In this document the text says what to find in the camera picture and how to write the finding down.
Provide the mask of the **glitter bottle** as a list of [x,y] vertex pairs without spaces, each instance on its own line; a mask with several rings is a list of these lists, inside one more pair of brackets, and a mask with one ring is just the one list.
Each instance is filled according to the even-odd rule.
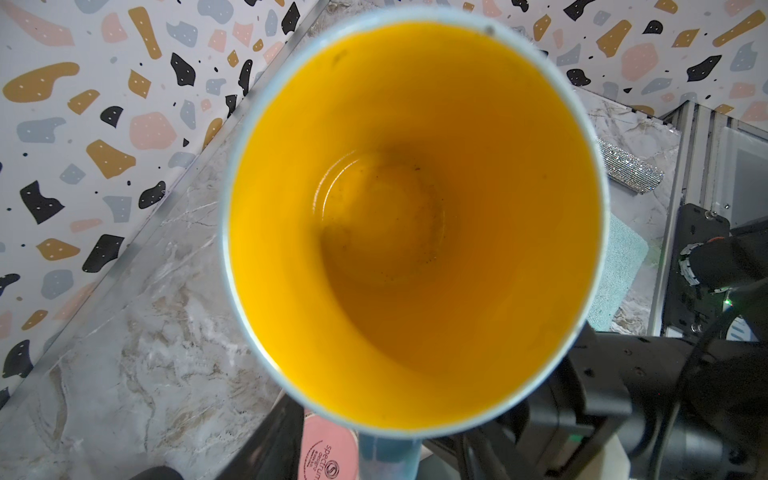
[[664,172],[658,167],[602,139],[598,145],[610,179],[632,192],[649,193],[663,181]]

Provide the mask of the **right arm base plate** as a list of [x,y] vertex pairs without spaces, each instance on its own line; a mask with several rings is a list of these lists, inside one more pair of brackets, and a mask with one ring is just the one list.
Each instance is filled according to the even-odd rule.
[[714,245],[729,236],[726,218],[691,203],[678,210],[662,311],[668,335],[677,332],[696,339],[722,313],[724,289],[713,287],[706,278],[714,275]]

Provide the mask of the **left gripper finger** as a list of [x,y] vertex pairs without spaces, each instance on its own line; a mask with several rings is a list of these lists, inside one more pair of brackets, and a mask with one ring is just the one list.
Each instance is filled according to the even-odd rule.
[[290,396],[283,394],[215,479],[296,480],[304,415],[304,408]]

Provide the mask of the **light blue mug yellow inside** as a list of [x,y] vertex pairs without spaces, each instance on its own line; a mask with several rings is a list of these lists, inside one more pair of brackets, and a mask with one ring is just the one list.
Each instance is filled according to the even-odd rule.
[[255,353],[358,434],[362,479],[538,388],[603,270],[596,133],[532,42],[451,7],[374,9],[292,54],[222,190],[221,251]]

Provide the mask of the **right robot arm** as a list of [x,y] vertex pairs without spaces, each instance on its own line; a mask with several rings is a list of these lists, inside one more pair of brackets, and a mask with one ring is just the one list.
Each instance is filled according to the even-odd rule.
[[766,477],[767,223],[686,225],[678,277],[697,293],[730,287],[734,298],[688,337],[583,328],[518,406],[456,436],[461,478]]

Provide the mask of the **teal cloth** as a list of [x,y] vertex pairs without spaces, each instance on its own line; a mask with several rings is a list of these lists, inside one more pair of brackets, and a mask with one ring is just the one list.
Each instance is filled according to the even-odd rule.
[[609,331],[648,253],[647,242],[615,215],[610,216],[603,272],[587,321],[596,331]]

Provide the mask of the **pink mug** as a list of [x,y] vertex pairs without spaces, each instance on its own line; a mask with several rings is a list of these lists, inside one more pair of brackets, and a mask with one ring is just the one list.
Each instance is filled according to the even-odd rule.
[[357,480],[359,449],[356,433],[315,413],[306,412],[297,478]]

